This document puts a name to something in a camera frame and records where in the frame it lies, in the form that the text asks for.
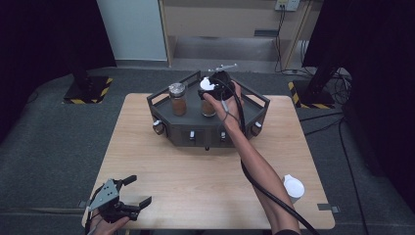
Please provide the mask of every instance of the hazard stripe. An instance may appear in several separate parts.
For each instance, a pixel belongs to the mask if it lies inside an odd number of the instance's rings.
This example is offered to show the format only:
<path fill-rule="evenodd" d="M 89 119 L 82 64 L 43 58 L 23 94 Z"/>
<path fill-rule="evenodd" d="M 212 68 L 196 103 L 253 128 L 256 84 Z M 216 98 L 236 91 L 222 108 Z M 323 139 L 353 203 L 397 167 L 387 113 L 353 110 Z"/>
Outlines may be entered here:
<path fill-rule="evenodd" d="M 85 100 L 85 99 L 65 99 L 63 103 L 65 104 L 76 104 L 76 105 L 83 105 L 83 104 L 100 104 L 104 97 L 107 95 L 108 90 L 110 89 L 110 85 L 113 82 L 112 78 L 108 78 L 107 83 L 101 92 L 101 96 L 99 99 L 92 99 L 92 100 Z"/>
<path fill-rule="evenodd" d="M 293 102 L 297 108 L 304 108 L 304 109 L 335 109 L 334 105 L 327 105 L 327 104 L 302 104 L 299 98 L 299 94 L 297 93 L 296 87 L 292 82 L 288 83 L 288 87 L 290 88 L 291 95 L 293 96 Z"/>

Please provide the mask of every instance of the dark backdrop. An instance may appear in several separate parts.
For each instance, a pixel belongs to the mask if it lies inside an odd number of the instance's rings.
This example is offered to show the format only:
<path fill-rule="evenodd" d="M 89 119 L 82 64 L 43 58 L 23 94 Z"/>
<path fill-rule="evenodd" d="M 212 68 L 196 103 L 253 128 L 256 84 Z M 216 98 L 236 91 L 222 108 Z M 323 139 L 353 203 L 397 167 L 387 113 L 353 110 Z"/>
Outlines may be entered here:
<path fill-rule="evenodd" d="M 341 52 L 335 64 L 352 76 L 344 108 L 348 123 L 362 140 L 364 157 L 378 161 L 415 211 L 415 188 L 410 185 L 415 181 L 413 16 L 411 1 L 325 1 L 303 65 L 322 66 L 325 53 Z M 343 37 L 335 40 L 339 31 Z"/>
<path fill-rule="evenodd" d="M 84 70 L 115 66 L 95 0 L 2 0 L 0 35 L 0 143 L 36 87 L 71 73 L 64 42 Z"/>

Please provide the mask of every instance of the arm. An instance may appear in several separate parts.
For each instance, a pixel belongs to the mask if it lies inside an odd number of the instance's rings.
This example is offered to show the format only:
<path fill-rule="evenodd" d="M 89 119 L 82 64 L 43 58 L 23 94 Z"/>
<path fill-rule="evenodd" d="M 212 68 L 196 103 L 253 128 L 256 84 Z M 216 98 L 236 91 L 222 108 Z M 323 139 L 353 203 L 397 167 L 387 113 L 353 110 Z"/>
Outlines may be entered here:
<path fill-rule="evenodd" d="M 237 83 L 235 83 L 235 92 L 238 97 L 241 97 L 241 87 Z M 231 97 L 226 101 L 231 116 L 226 114 L 220 101 L 216 101 L 209 94 L 204 94 L 204 98 L 213 105 L 218 117 L 223 120 L 223 125 L 250 175 L 271 194 L 293 207 L 278 174 L 240 130 L 239 122 L 236 120 L 239 114 L 235 99 Z M 257 189 L 254 188 L 254 191 L 265 210 L 273 234 L 283 229 L 291 229 L 300 233 L 299 222 L 294 217 Z"/>

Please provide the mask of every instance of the jar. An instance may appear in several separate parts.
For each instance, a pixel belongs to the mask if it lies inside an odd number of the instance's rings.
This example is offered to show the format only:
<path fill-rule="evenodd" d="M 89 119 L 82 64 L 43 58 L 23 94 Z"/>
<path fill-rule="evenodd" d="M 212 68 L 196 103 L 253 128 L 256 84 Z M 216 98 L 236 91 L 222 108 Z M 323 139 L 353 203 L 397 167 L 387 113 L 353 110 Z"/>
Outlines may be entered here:
<path fill-rule="evenodd" d="M 183 83 L 173 83 L 168 86 L 171 108 L 176 116 L 186 114 L 186 85 Z"/>
<path fill-rule="evenodd" d="M 210 84 L 208 78 L 204 77 L 204 79 L 201 81 L 201 89 L 205 91 L 213 90 L 214 84 Z M 202 100 L 201 111 L 202 115 L 205 117 L 212 117 L 216 114 L 216 110 L 214 109 L 213 105 L 205 99 Z"/>

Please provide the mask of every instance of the wooden tabletop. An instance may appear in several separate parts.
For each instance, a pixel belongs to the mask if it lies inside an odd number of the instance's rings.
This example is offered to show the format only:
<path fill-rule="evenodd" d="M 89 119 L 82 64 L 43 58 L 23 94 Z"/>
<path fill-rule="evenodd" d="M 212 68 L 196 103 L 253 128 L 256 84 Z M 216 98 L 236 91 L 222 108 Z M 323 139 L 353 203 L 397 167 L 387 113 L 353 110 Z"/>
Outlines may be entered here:
<path fill-rule="evenodd" d="M 126 96 L 92 192 L 109 178 L 137 175 L 121 188 L 120 200 L 137 206 L 152 196 L 153 202 L 127 223 L 129 229 L 269 229 L 236 150 L 175 147 L 154 132 L 148 95 Z M 328 202 L 291 98 L 267 98 L 262 132 L 251 142 L 281 177 L 290 174 L 304 184 L 297 212 L 315 228 L 333 228 L 331 211 L 317 207 Z"/>

